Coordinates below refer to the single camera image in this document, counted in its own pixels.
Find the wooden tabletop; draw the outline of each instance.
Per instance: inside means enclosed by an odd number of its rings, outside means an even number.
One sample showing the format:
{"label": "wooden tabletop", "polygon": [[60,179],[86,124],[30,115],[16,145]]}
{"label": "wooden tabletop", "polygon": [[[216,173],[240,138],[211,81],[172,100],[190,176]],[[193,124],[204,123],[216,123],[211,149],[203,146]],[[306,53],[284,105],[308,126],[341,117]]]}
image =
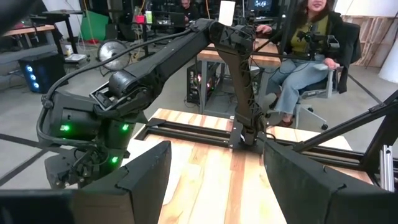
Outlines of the wooden tabletop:
{"label": "wooden tabletop", "polygon": [[[157,110],[153,118],[225,131],[233,125],[230,119],[165,109]],[[304,141],[318,134],[281,127],[270,128],[269,132],[289,141]],[[146,138],[152,142],[163,140],[172,142],[172,158],[176,157],[176,147],[192,152],[180,172],[174,194],[162,207],[159,223],[286,223],[258,154],[162,136]],[[323,145],[351,150],[344,137]],[[363,172],[337,170],[371,183]]]}
{"label": "wooden tabletop", "polygon": [[[45,26],[40,26],[40,27],[36,28],[37,32],[53,30],[53,29],[54,29],[53,25],[45,25]],[[31,32],[35,32],[35,29],[34,28],[14,29],[14,30],[10,30],[9,32],[6,32],[6,34],[4,34],[4,36],[17,35],[17,34],[28,34]]]}
{"label": "wooden tabletop", "polygon": [[[256,47],[261,46],[263,43],[265,43],[267,39],[256,39]],[[266,46],[264,46],[260,52],[268,52],[268,53],[278,53],[278,49],[275,44],[269,43]],[[219,61],[222,60],[220,56],[218,55],[217,51],[215,50],[202,50],[198,54],[198,60],[215,60]],[[254,62],[252,65],[259,65],[260,67],[279,67],[280,65],[280,60],[277,57],[268,57],[268,56],[259,56],[259,55],[254,55],[253,56]]]}

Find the olive green shirt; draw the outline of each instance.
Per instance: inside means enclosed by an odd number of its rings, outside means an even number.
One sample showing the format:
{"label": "olive green shirt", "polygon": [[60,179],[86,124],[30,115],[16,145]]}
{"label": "olive green shirt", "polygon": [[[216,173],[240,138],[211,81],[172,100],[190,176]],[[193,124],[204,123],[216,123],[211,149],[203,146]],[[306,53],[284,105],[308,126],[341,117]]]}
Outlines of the olive green shirt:
{"label": "olive green shirt", "polygon": [[[326,27],[328,25],[328,20],[329,16],[325,16],[323,19],[320,21],[314,23],[317,24],[317,29],[315,30],[316,33],[320,35],[326,35]],[[292,50],[293,52],[300,52],[300,53],[305,53],[307,51],[307,41],[304,39],[300,41],[300,39],[297,37],[298,32],[302,31],[304,33],[308,32],[310,30],[310,26],[314,25],[311,22],[306,23],[304,26],[301,28],[298,28],[293,35],[293,38],[291,40],[291,45],[292,45]]]}

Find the lamp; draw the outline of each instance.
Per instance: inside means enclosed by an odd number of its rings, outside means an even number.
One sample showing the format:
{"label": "lamp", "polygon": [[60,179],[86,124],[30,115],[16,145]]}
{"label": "lamp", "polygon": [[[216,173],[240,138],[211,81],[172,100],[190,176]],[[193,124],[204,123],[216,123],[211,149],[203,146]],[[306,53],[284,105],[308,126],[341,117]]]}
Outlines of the lamp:
{"label": "lamp", "polygon": [[[107,40],[98,48],[97,58],[103,62],[126,50],[127,46],[119,40]],[[131,54],[126,54],[104,65],[110,71],[119,71],[129,65]]]}

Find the laptop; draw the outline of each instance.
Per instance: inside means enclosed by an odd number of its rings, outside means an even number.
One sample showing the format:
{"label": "laptop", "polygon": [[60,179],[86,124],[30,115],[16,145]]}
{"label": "laptop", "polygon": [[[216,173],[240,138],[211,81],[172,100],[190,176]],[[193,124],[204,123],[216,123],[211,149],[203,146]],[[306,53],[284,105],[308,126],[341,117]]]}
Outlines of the laptop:
{"label": "laptop", "polygon": [[174,27],[185,27],[185,14],[170,12],[170,21]]}

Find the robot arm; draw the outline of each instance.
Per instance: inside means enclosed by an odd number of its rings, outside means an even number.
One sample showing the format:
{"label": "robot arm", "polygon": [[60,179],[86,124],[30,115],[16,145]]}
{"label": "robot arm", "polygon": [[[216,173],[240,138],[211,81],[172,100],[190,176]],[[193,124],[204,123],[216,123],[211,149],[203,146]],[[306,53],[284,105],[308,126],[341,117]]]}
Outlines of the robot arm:
{"label": "robot arm", "polygon": [[[111,117],[138,114],[161,94],[171,75],[213,43],[231,72],[238,97],[235,117],[246,130],[257,135],[256,119],[261,109],[254,101],[248,65],[254,41],[252,28],[228,27],[209,19],[199,19],[190,28],[191,32],[171,41],[152,57],[115,73],[109,82],[92,92],[90,96],[101,107],[97,114]],[[247,144],[252,145],[255,137],[247,136]]]}
{"label": "robot arm", "polygon": [[127,145],[140,115],[162,93],[165,82],[210,43],[231,73],[238,100],[235,118],[243,124],[242,140],[249,146],[255,144],[266,121],[251,83],[248,59],[253,42],[252,27],[229,27],[199,19],[153,56],[116,72],[90,93],[90,98],[53,92],[55,84],[42,100],[44,108],[37,123],[39,141],[75,146],[76,150],[45,161],[50,185],[63,188],[79,182],[82,187],[117,169],[121,158],[129,156]]}

